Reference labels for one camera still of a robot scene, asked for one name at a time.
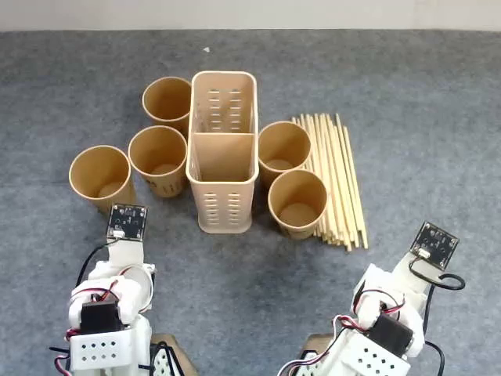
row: cup rim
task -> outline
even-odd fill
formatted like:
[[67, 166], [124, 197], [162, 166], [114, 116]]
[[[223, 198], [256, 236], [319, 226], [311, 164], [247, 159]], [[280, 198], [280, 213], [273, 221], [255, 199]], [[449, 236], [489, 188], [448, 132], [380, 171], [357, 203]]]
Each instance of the cup rim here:
[[[80, 190], [77, 189], [77, 187], [73, 184], [73, 180], [71, 178], [71, 172], [73, 171], [73, 168], [74, 168], [74, 165], [75, 163], [77, 162], [77, 160], [85, 153], [89, 152], [90, 150], [94, 150], [94, 149], [98, 149], [98, 148], [103, 148], [103, 149], [113, 149], [117, 152], [119, 152], [120, 154], [122, 154], [122, 156], [125, 158], [125, 160], [127, 161], [127, 178], [125, 178], [125, 181], [123, 182], [123, 184], [120, 186], [120, 188], [118, 188], [117, 190], [115, 190], [113, 193], [105, 196], [105, 197], [91, 197], [91, 196], [87, 196], [86, 194], [83, 194], [82, 192], [80, 192]], [[88, 147], [87, 149], [84, 149], [83, 151], [81, 151], [74, 159], [73, 161], [71, 162], [71, 165], [70, 165], [70, 171], [68, 172], [68, 179], [70, 180], [70, 185], [71, 185], [71, 188], [73, 189], [74, 192], [76, 192], [78, 195], [80, 195], [81, 197], [87, 199], [87, 200], [90, 200], [90, 201], [104, 201], [104, 200], [108, 200], [110, 199], [111, 197], [115, 196], [117, 193], [121, 192], [128, 184], [129, 180], [131, 178], [131, 162], [129, 161], [127, 155], [125, 155], [125, 153], [118, 149], [117, 147], [115, 146], [111, 146], [111, 145], [95, 145], [95, 146], [91, 146], [91, 147]]]
[[141, 103], [142, 103], [142, 108], [144, 109], [144, 111], [146, 112], [146, 114], [152, 118], [153, 120], [156, 120], [156, 121], [162, 121], [162, 122], [168, 122], [168, 121], [179, 121], [179, 120], [182, 120], [184, 118], [186, 118], [187, 116], [189, 116], [189, 110], [186, 114], [180, 116], [180, 117], [175, 117], [175, 118], [172, 118], [172, 119], [163, 119], [162, 117], [158, 117], [158, 116], [155, 116], [153, 115], [150, 110], [148, 110], [148, 107], [146, 107], [146, 103], [145, 103], [145, 96], [146, 96], [146, 92], [153, 86], [155, 85], [156, 83], [160, 82], [160, 81], [163, 81], [163, 80], [168, 80], [168, 79], [174, 79], [174, 80], [179, 80], [179, 81], [183, 81], [185, 82], [186, 84], [188, 84], [189, 86], [189, 90], [192, 89], [191, 87], [191, 83], [188, 81], [188, 80], [185, 80], [184, 78], [182, 77], [177, 77], [177, 76], [164, 76], [164, 77], [160, 77], [158, 79], [156, 79], [155, 81], [153, 81], [152, 83], [150, 83], [148, 86], [146, 86], [146, 89], [144, 89], [144, 91], [142, 92], [142, 98], [141, 98]]
[[[184, 145], [185, 145], [185, 156], [184, 158], [182, 159], [182, 162], [179, 164], [178, 167], [176, 167], [174, 170], [172, 171], [169, 171], [169, 172], [165, 172], [164, 174], [150, 174], [148, 172], [144, 172], [141, 168], [139, 168], [138, 166], [135, 165], [134, 161], [132, 160], [132, 157], [131, 157], [131, 145], [132, 143], [134, 142], [134, 140], [139, 137], [142, 133], [144, 132], [148, 132], [152, 129], [155, 129], [155, 128], [165, 128], [166, 130], [168, 131], [173, 131], [175, 133], [177, 133], [177, 136], [182, 139]], [[144, 176], [148, 176], [150, 178], [160, 178], [162, 176], [168, 176], [168, 175], [171, 175], [171, 174], [174, 174], [176, 173], [180, 168], [182, 168], [182, 166], [185, 165], [186, 163], [186, 159], [188, 157], [188, 144], [186, 143], [186, 140], [184, 138], [184, 136], [181, 134], [180, 131], [178, 131], [177, 129], [175, 128], [172, 128], [172, 127], [169, 127], [167, 125], [151, 125], [150, 127], [146, 127], [142, 130], [140, 130], [139, 132], [137, 132], [134, 137], [132, 137], [131, 141], [128, 143], [128, 160], [130, 162], [130, 164], [132, 165], [132, 167], [141, 175], [144, 175]]]
[[[285, 175], [287, 174], [294, 174], [296, 172], [300, 172], [300, 173], [307, 173], [309, 175], [313, 175], [315, 176], [315, 178], [320, 182], [320, 184], [322, 185], [323, 189], [325, 190], [326, 192], [326, 203], [323, 205], [323, 210], [322, 212], [315, 218], [314, 221], [306, 224], [306, 225], [303, 225], [303, 226], [292, 226], [290, 225], [289, 223], [285, 223], [283, 220], [281, 220], [278, 215], [275, 213], [274, 210], [272, 210], [272, 205], [271, 205], [271, 192], [272, 192], [272, 189], [273, 189], [273, 186], [276, 184], [276, 182], [278, 182], [280, 179], [282, 179]], [[320, 218], [322, 218], [322, 215], [323, 213], [325, 213], [326, 209], [327, 209], [327, 188], [326, 188], [326, 185], [323, 183], [323, 181], [313, 172], [311, 171], [308, 171], [308, 170], [301, 170], [301, 169], [293, 169], [293, 170], [289, 170], [287, 172], [284, 172], [283, 174], [281, 174], [280, 176], [278, 176], [272, 183], [272, 185], [269, 187], [269, 191], [268, 191], [268, 210], [269, 212], [272, 214], [272, 217], [283, 227], [286, 227], [288, 229], [291, 229], [291, 230], [297, 230], [297, 231], [302, 231], [302, 230], [306, 230], [308, 228], [310, 228], [312, 225], [315, 225], [319, 220]]]
[[258, 144], [259, 144], [259, 139], [261, 138], [261, 134], [268, 128], [271, 128], [272, 126], [274, 125], [277, 125], [279, 123], [287, 123], [289, 125], [293, 125], [295, 127], [298, 127], [305, 135], [306, 137], [308, 138], [308, 144], [309, 144], [309, 148], [308, 148], [308, 153], [306, 154], [306, 157], [303, 159], [303, 161], [298, 164], [297, 166], [294, 166], [294, 167], [291, 167], [291, 168], [286, 168], [284, 170], [281, 170], [281, 169], [278, 169], [278, 168], [273, 168], [273, 167], [270, 167], [268, 164], [266, 164], [266, 162], [264, 162], [261, 157], [259, 157], [259, 153], [258, 153], [258, 162], [259, 162], [259, 165], [268, 169], [269, 171], [272, 171], [272, 172], [278, 172], [278, 173], [283, 173], [283, 172], [287, 172], [287, 171], [292, 171], [294, 169], [297, 169], [297, 168], [300, 168], [307, 160], [308, 158], [310, 158], [310, 155], [312, 154], [312, 140], [310, 139], [310, 135], [308, 134], [308, 132], [306, 132], [302, 127], [300, 127], [299, 125], [293, 123], [292, 121], [287, 121], [287, 120], [279, 120], [279, 121], [275, 121], [271, 124], [268, 124], [266, 125], [258, 134]]

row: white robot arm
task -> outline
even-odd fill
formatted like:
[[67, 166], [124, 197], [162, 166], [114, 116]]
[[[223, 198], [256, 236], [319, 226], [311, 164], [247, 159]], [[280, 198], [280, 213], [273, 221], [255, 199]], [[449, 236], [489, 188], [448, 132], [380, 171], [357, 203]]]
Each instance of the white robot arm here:
[[[115, 204], [112, 207], [106, 231], [109, 260], [97, 262], [88, 279], [70, 295], [70, 329], [66, 335], [70, 352], [55, 361], [61, 374], [150, 374], [152, 330], [141, 313], [151, 308], [155, 265], [143, 262], [146, 214], [146, 208], [140, 206]], [[70, 359], [68, 371], [59, 363], [60, 359], [67, 358]]]
[[[285, 364], [277, 376], [285, 376], [287, 370], [289, 376], [407, 375], [408, 357], [418, 356], [425, 343], [436, 348], [424, 339], [426, 325], [420, 315], [427, 302], [424, 292], [430, 285], [430, 295], [435, 286], [449, 290], [464, 287], [462, 278], [442, 274], [458, 242], [454, 236], [425, 222], [409, 253], [393, 272], [371, 264], [364, 273], [351, 300], [351, 311], [357, 319], [336, 316], [334, 336], [326, 350], [306, 351], [302, 359]], [[460, 284], [442, 284], [439, 279], [445, 276]], [[339, 335], [337, 321], [343, 327]]]

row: black wire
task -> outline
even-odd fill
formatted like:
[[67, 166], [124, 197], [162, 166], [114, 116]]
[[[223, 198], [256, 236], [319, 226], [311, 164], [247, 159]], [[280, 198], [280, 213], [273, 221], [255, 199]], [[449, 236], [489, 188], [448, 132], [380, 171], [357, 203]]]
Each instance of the black wire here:
[[60, 347], [55, 347], [55, 346], [49, 346], [50, 351], [55, 351], [56, 353], [63, 353], [63, 354], [69, 354], [70, 350], [69, 349], [62, 349]]
[[430, 318], [431, 298], [433, 297], [434, 291], [435, 291], [435, 286], [432, 284], [430, 287], [430, 290], [428, 292], [428, 299], [426, 301], [426, 308], [424, 309], [423, 334], [426, 334], [426, 330], [428, 329], [428, 319]]
[[[393, 300], [393, 303], [395, 304], [395, 307], [391, 307], [392, 309], [393, 308], [397, 308], [397, 307], [402, 307], [403, 306], [403, 303], [401, 305], [398, 304], [397, 300], [391, 296], [389, 293], [387, 293], [386, 291], [383, 291], [383, 290], [379, 290], [377, 288], [369, 288], [367, 290], [363, 290], [360, 292], [358, 298], [356, 299], [356, 301], [354, 300], [353, 302], [353, 313], [356, 315], [357, 312], [355, 312], [355, 308], [356, 306], [358, 305], [358, 303], [360, 302], [360, 298], [362, 297], [362, 295], [364, 295], [366, 292], [379, 292], [381, 294], [385, 294], [386, 296], [388, 296], [391, 300]], [[397, 312], [397, 321], [400, 320], [400, 311]]]
[[[412, 269], [414, 261], [416, 261], [416, 258], [409, 264], [409, 269], [410, 269], [411, 272], [413, 272], [414, 275], [416, 275], [414, 273], [413, 269]], [[464, 279], [461, 278], [460, 276], [457, 276], [456, 274], [444, 273], [444, 274], [441, 274], [440, 276], [438, 276], [438, 278], [440, 280], [443, 280], [445, 278], [453, 278], [455, 280], [458, 280], [460, 282], [460, 284], [457, 285], [457, 286], [454, 286], [454, 285], [447, 285], [447, 284], [436, 283], [434, 281], [429, 281], [428, 279], [425, 280], [426, 282], [431, 283], [431, 286], [430, 286], [430, 290], [428, 292], [428, 298], [427, 298], [427, 301], [426, 301], [426, 307], [424, 309], [424, 318], [423, 318], [423, 333], [424, 334], [426, 334], [427, 329], [428, 329], [428, 320], [430, 318], [430, 310], [431, 310], [431, 299], [433, 298], [433, 293], [435, 291], [435, 288], [436, 287], [441, 287], [441, 288], [444, 288], [445, 290], [454, 290], [454, 291], [457, 291], [457, 290], [462, 290], [466, 286], [466, 282], [464, 281]], [[440, 347], [438, 347], [438, 345], [435, 345], [433, 342], [424, 341], [424, 343], [426, 345], [432, 347], [433, 349], [437, 350], [437, 353], [440, 356], [440, 366], [438, 367], [437, 376], [442, 376], [443, 373], [444, 373], [444, 368], [445, 368], [445, 355], [444, 355], [444, 352], [442, 351], [442, 349], [440, 349]]]
[[438, 373], [437, 376], [442, 376], [444, 374], [444, 368], [445, 368], [445, 355], [442, 349], [440, 349], [437, 345], [435, 345], [433, 342], [430, 341], [425, 341], [428, 346], [434, 348], [437, 350], [438, 355], [440, 356], [440, 367], [438, 368]]
[[80, 273], [78, 274], [78, 278], [77, 278], [77, 284], [75, 284], [75, 287], [77, 287], [81, 283], [81, 280], [84, 279], [84, 274], [85, 274], [85, 270], [87, 269], [87, 265], [91, 261], [92, 257], [94, 257], [94, 255], [97, 253], [97, 251], [99, 249], [103, 249], [103, 248], [109, 246], [110, 244], [117, 243], [119, 240], [120, 239], [115, 239], [115, 240], [111, 241], [110, 243], [101, 244], [100, 246], [94, 248], [94, 250], [87, 256], [83, 265], [81, 266]]
[[459, 284], [443, 284], [443, 283], [440, 283], [440, 282], [438, 282], [436, 280], [432, 280], [431, 278], [428, 278], [425, 275], [423, 275], [423, 274], [421, 274], [421, 273], [419, 273], [419, 272], [417, 272], [416, 270], [413, 269], [414, 262], [416, 262], [417, 260], [423, 260], [423, 261], [425, 261], [421, 257], [416, 257], [414, 260], [412, 260], [409, 263], [409, 270], [410, 270], [410, 272], [412, 274], [414, 274], [416, 277], [420, 278], [421, 280], [424, 280], [424, 281], [428, 282], [429, 284], [431, 284], [431, 285], [433, 285], [435, 287], [443, 288], [445, 290], [454, 290], [454, 291], [463, 290], [464, 287], [467, 285], [467, 283], [464, 281], [463, 278], [461, 278], [457, 274], [451, 274], [451, 273], [442, 274], [439, 278], [441, 280], [443, 280], [444, 278], [451, 278], [451, 279], [456, 280], [457, 282], [459, 282]]

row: circuit board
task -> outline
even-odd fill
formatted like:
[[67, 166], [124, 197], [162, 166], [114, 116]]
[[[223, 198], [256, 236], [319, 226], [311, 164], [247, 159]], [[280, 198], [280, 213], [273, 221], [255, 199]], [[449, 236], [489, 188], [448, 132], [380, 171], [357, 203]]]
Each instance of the circuit board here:
[[142, 241], [147, 213], [145, 206], [114, 204], [108, 219], [106, 237]]
[[443, 271], [459, 242], [457, 237], [432, 223], [424, 222], [410, 252]]

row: white wire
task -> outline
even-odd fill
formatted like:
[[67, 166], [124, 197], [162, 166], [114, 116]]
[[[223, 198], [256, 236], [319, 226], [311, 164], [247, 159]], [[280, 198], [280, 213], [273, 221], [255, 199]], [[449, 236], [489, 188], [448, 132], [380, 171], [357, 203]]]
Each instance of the white wire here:
[[282, 368], [280, 368], [280, 371], [278, 374], [276, 374], [276, 376], [282, 376], [282, 373], [290, 366], [294, 366], [294, 365], [298, 365], [298, 366], [309, 366], [309, 365], [312, 365], [312, 364], [315, 364], [317, 363], [319, 360], [321, 360], [325, 355], [326, 353], [329, 352], [330, 348], [332, 347], [332, 344], [334, 343], [334, 341], [336, 341], [336, 335], [337, 335], [337, 331], [336, 331], [336, 321], [339, 319], [340, 316], [343, 316], [343, 315], [336, 315], [333, 320], [332, 320], [332, 326], [333, 326], [333, 340], [331, 342], [331, 344], [327, 347], [327, 349], [320, 353], [319, 355], [317, 355], [316, 357], [314, 358], [311, 358], [311, 359], [308, 359], [308, 360], [305, 360], [305, 359], [295, 359], [295, 360], [291, 360], [290, 362], [287, 362], [285, 363]]

